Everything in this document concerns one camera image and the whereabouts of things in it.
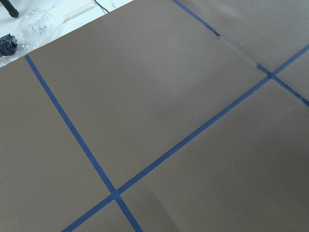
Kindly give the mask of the clear plastic bag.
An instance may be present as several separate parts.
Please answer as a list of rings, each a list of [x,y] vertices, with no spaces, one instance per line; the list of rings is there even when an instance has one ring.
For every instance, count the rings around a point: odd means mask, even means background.
[[[64,16],[58,12],[59,4],[50,9],[33,9],[24,16],[18,28],[10,33],[17,39],[17,49],[12,56],[0,57],[0,66],[3,67],[27,53],[45,45],[54,39],[55,30],[63,23]]]

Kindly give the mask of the crumpled black tape ball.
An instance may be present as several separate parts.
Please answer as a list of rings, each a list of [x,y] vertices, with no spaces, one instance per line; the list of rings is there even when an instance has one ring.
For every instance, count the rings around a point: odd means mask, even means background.
[[[17,39],[11,34],[0,38],[0,56],[12,56],[17,49]]]

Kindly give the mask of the black tripod leg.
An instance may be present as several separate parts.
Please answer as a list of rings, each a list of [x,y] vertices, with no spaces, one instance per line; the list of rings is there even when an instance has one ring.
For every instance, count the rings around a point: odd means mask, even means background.
[[[4,8],[8,11],[9,15],[12,18],[18,18],[19,12],[15,7],[11,4],[9,0],[0,0],[1,4],[4,6]]]

